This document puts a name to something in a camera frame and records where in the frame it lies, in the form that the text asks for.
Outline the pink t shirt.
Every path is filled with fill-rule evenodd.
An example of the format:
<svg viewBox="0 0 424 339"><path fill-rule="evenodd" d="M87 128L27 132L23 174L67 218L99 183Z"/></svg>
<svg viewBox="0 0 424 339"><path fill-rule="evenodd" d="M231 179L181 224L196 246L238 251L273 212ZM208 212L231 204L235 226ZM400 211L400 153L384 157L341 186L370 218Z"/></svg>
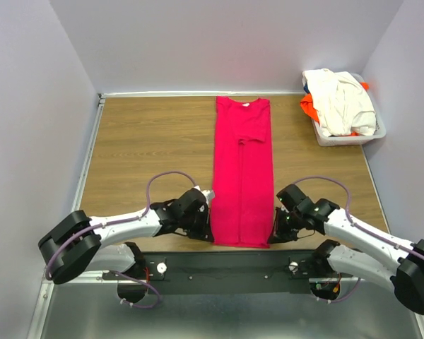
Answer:
<svg viewBox="0 0 424 339"><path fill-rule="evenodd" d="M221 246L268 248L273 227L271 104L216 99L210 225Z"/></svg>

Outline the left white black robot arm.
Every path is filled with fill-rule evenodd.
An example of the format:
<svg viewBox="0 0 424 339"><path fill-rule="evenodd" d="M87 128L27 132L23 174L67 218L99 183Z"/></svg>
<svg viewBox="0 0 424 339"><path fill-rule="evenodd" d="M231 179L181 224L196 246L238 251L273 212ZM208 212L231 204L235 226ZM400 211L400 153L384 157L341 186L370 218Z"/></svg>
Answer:
<svg viewBox="0 0 424 339"><path fill-rule="evenodd" d="M118 270L125 278L137 278L143 263L130 240L182 230L190 239L212 241L208 212L214 197L212 190L195 186L177 199L132 213L89 217L75 210L38 242L46 278L60 285L89 270Z"/></svg>

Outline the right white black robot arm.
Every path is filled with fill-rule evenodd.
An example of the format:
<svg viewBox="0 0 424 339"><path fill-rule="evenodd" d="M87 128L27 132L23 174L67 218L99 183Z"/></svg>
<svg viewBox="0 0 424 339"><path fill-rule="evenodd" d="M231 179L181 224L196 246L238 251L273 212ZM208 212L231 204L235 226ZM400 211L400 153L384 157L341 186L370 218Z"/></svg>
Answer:
<svg viewBox="0 0 424 339"><path fill-rule="evenodd" d="M269 243L295 241L300 230L327 238L306 261L289 264L293 275L349 274L384 287L407 309L424 315L424 239L414 243L383 232L347 207L325 198L313 202L295 184L276 196L283 206L276 210Z"/></svg>

